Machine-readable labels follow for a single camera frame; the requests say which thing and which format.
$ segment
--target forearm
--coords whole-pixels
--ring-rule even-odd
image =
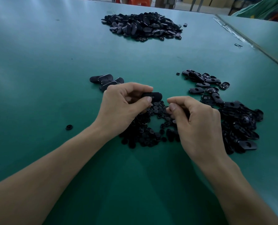
[[[74,176],[105,144],[95,126],[0,182],[0,224],[42,224]]]
[[[215,166],[200,166],[231,225],[278,225],[278,217],[229,157]]]

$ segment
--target green table surface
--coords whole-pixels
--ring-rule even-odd
[[[278,22],[226,15],[219,16],[278,60]]]
[[[188,23],[182,40],[136,42],[100,21],[145,11]],[[148,84],[166,99],[188,94],[194,84],[176,72],[194,69],[231,84],[224,101],[264,111],[259,149],[231,158],[278,215],[278,65],[234,46],[238,40],[212,17],[84,0],[0,0],[0,181],[94,121],[102,93],[91,76]],[[159,120],[150,126],[159,130]],[[120,141],[86,164],[45,224],[227,224],[180,143],[131,150]]]

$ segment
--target hand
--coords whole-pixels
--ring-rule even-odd
[[[141,98],[142,93],[152,92],[151,86],[125,83],[110,85],[102,98],[102,104],[93,125],[100,128],[107,140],[122,133],[135,117],[152,104],[151,97]]]
[[[176,120],[183,149],[198,166],[229,158],[224,149],[218,110],[190,96],[171,97],[167,102],[167,112]]]

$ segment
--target fingernail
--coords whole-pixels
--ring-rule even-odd
[[[175,103],[169,104],[169,109],[170,109],[171,111],[174,111],[174,110],[176,109],[176,104],[175,104]]]
[[[149,103],[152,102],[152,98],[150,96],[147,96],[147,100],[148,100]]]

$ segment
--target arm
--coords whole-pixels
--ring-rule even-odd
[[[231,225],[278,225],[278,217],[226,154],[220,113],[189,96],[167,99],[182,146],[211,183]],[[184,110],[190,112],[189,119]]]
[[[0,182],[0,224],[42,224],[74,176],[109,140],[150,106],[152,87],[111,85],[94,123],[59,148]]]

